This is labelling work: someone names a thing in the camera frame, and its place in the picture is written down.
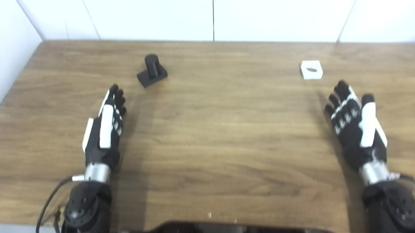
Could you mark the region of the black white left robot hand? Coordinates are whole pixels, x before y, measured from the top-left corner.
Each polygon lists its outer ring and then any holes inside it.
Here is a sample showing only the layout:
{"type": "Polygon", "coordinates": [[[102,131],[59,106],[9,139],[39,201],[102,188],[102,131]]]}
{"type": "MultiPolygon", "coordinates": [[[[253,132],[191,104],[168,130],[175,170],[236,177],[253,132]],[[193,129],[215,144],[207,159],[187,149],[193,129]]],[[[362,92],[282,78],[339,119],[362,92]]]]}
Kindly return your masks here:
{"type": "Polygon", "coordinates": [[[120,138],[127,109],[124,91],[113,84],[103,98],[98,116],[89,118],[82,141],[85,154],[85,182],[108,184],[111,172],[118,165],[120,138]]]}

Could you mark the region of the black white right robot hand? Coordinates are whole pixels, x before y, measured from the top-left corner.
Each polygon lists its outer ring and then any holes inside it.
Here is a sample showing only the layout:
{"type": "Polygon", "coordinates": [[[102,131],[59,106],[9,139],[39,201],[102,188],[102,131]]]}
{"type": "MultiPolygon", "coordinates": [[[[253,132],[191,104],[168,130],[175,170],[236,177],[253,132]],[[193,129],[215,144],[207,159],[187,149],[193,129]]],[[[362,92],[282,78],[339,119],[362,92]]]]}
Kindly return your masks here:
{"type": "Polygon", "coordinates": [[[387,136],[377,119],[373,94],[358,97],[346,81],[339,81],[325,106],[347,165],[360,173],[365,185],[391,181],[387,167],[387,136]]]}

